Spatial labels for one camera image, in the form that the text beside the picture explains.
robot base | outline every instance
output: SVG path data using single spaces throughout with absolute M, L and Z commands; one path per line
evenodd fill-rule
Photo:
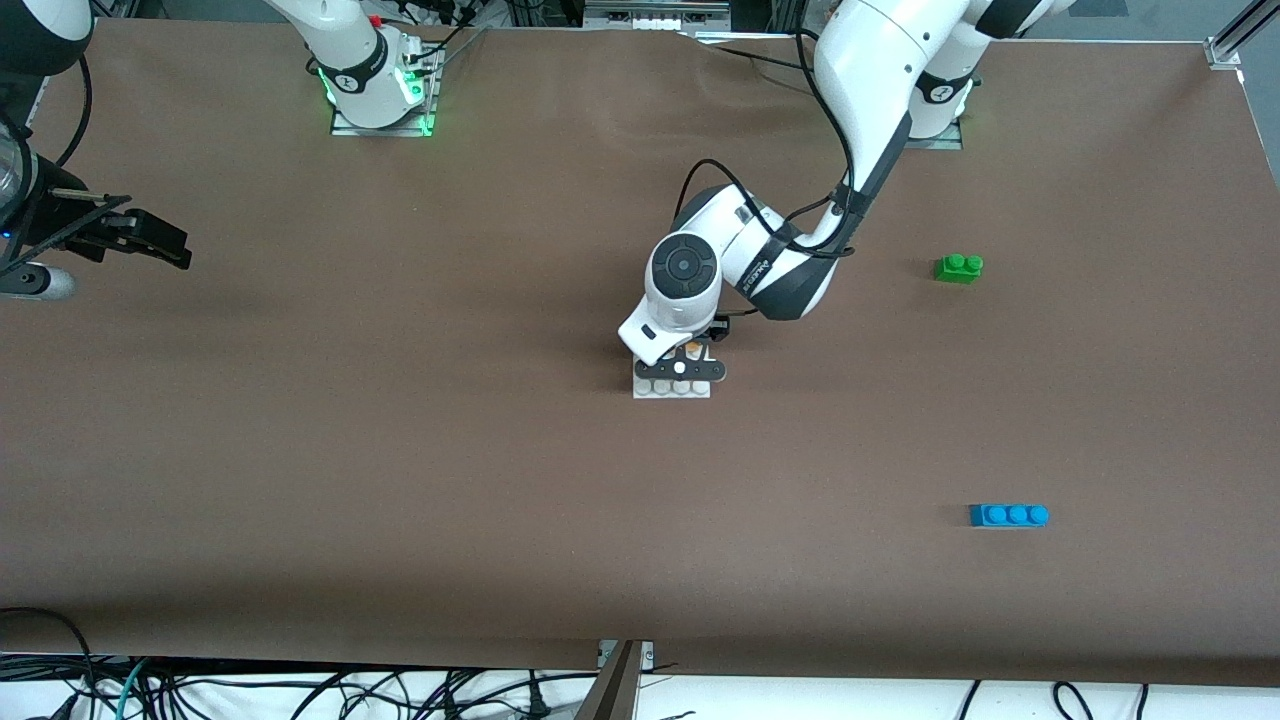
M 406 36 L 406 51 L 422 53 L 422 40 Z M 422 102 L 411 109 L 399 122 L 381 128 L 365 128 L 352 124 L 337 108 L 329 123 L 329 135 L 339 137 L 431 137 L 435 132 L 435 109 L 440 100 L 440 78 L 444 73 L 444 51 L 433 53 L 407 68 L 404 77 L 406 92 L 422 97 Z
M 632 357 L 631 397 L 636 400 L 710 397 L 712 383 L 723 379 L 724 364 L 712 357 L 710 347 L 701 342 L 687 342 L 672 348 L 653 366 Z
M 957 120 L 951 120 L 947 129 L 942 131 L 934 137 L 927 137 L 924 140 L 909 140 L 906 141 L 908 147 L 915 147 L 918 150 L 964 150 L 964 137 L 960 135 L 960 123 Z

white floor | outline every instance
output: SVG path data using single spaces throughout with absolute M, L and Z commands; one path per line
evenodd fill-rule
M 372 684 L 384 674 L 370 673 L 358 679 Z M 320 682 L 325 675 L 239 676 L 237 680 L 302 679 Z M 481 675 L 465 689 L 460 700 L 476 697 L 527 678 L 524 670 L 493 671 Z M 443 673 L 416 673 L 406 676 L 410 694 L 421 700 L 443 679 Z M 652 675 L 641 682 L 636 720 L 669 720 L 692 711 L 691 720 L 956 720 L 969 689 L 969 680 L 858 680 L 804 678 L 698 678 Z M 549 707 L 571 706 L 586 696 L 590 680 L 545 683 L 543 696 Z M 1094 720 L 1134 717 L 1138 685 L 1082 683 L 1076 685 Z M 984 682 L 969 708 L 969 720 L 1055 720 L 1051 683 Z M 398 685 L 388 684 L 388 694 L 402 697 Z M 287 720 L 307 696 L 306 689 L 236 689 L 197 685 L 184 697 L 211 720 Z M 1065 706 L 1076 720 L 1084 712 L 1070 693 Z M 68 697 L 60 682 L 0 683 L 0 720 L 28 720 L 54 712 Z M 526 707 L 529 693 L 504 696 L 517 707 Z M 332 720 L 342 707 L 338 691 L 324 693 L 307 707 L 301 720 Z M 132 714 L 137 707 L 129 703 Z M 87 720 L 84 702 L 73 720 Z M 110 720 L 101 708 L 97 717 Z M 393 720 L 397 710 L 371 702 L 358 707 L 351 720 Z M 502 706 L 479 707 L 468 719 L 516 720 L 521 717 Z M 1208 688 L 1155 685 L 1144 712 L 1147 720 L 1275 720 L 1280 717 L 1280 689 Z M 440 720 L 436 714 L 433 720 Z

metal base plate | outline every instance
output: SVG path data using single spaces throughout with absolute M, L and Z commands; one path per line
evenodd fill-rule
M 960 122 L 951 120 L 947 129 L 942 131 L 937 137 L 909 140 L 906 141 L 906 146 L 919 150 L 964 150 L 964 142 L 961 142 L 960 137 Z
M 618 641 L 600 641 L 600 644 L 595 651 L 596 669 L 604 669 L 604 664 L 609 661 L 609 655 L 613 653 L 613 648 L 616 647 L 618 647 Z M 641 641 L 640 653 L 643 657 L 640 661 L 640 670 L 653 670 L 653 643 L 649 641 Z

green led light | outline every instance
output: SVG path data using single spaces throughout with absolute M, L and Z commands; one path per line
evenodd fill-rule
M 399 68 L 396 68 L 396 82 L 399 83 L 401 92 L 404 94 L 404 101 L 406 102 L 417 102 L 417 97 L 416 96 L 419 95 L 419 92 L 411 92 L 410 91 L 408 82 L 406 81 L 406 77 L 408 77 L 408 76 L 404 74 L 404 70 L 401 70 Z
M 328 78 L 324 77 L 324 73 L 320 73 L 320 83 L 324 85 L 324 96 L 326 99 L 329 99 L 329 104 L 333 105 L 334 108 L 337 108 L 338 106 L 338 101 L 334 100 L 334 97 L 333 97 L 333 88 L 329 87 L 329 81 L 328 81 Z

metal frame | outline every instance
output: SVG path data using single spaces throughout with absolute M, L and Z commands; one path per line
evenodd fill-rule
M 764 29 L 773 32 L 792 29 L 791 23 L 796 17 L 796 5 L 806 4 L 806 0 L 773 0 L 773 14 L 769 17 L 769 24 L 764 26 Z
M 1253 0 L 1217 35 L 1204 41 L 1204 56 L 1215 70 L 1235 69 L 1240 64 L 1239 50 L 1257 37 L 1280 14 L 1280 0 Z
M 640 670 L 645 665 L 645 644 L 641 641 L 621 641 L 607 655 L 602 650 L 602 656 L 607 656 L 608 661 L 591 683 L 573 720 L 632 720 L 636 692 L 640 689 Z M 652 650 L 648 661 L 653 662 Z

